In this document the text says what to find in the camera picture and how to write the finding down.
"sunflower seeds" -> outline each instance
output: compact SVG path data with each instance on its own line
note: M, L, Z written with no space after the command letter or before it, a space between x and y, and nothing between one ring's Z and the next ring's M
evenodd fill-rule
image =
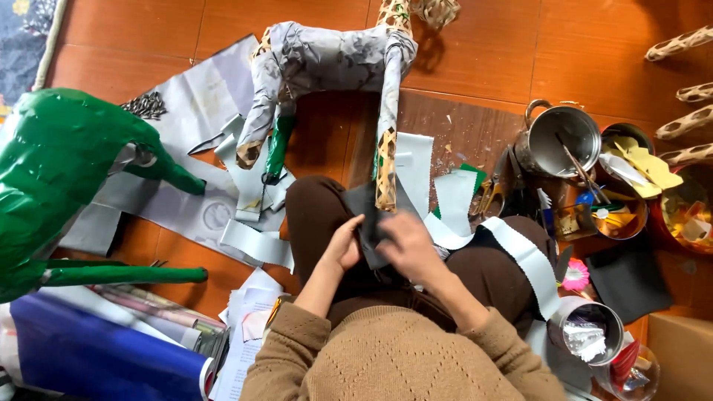
M144 93L119 107L145 120L160 120L161 115L168 112L158 92Z

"green paper horse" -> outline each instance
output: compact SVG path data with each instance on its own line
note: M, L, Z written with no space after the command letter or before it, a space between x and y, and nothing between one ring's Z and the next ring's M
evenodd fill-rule
M144 120L87 93L44 89L24 94L0 129L0 303L46 286L199 283L202 268L38 260L88 205L125 149L123 170L202 195L205 181L173 161Z

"sweater sleeve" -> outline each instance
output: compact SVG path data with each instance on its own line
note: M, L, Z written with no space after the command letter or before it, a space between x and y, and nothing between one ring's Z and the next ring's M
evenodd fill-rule
M566 400L564 389L539 356L495 309L480 330L462 333L477 344L527 401Z
M240 401L301 400L302 379L327 343L331 327L327 319L283 303L247 370Z

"person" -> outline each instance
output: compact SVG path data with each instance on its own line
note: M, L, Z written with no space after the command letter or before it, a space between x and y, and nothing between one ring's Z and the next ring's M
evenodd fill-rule
M303 288L283 303L241 401L565 400L558 379L518 336L533 319L527 278L497 242L477 238L442 262L408 213L380 223L377 250L424 287L387 285L360 253L344 188L321 176L287 191L287 225ZM504 219L545 254L533 221Z

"cardboard box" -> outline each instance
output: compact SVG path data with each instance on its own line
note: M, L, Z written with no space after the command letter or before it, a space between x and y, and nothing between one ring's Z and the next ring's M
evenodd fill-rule
M661 367L654 401L713 400L713 322L653 313L647 346Z

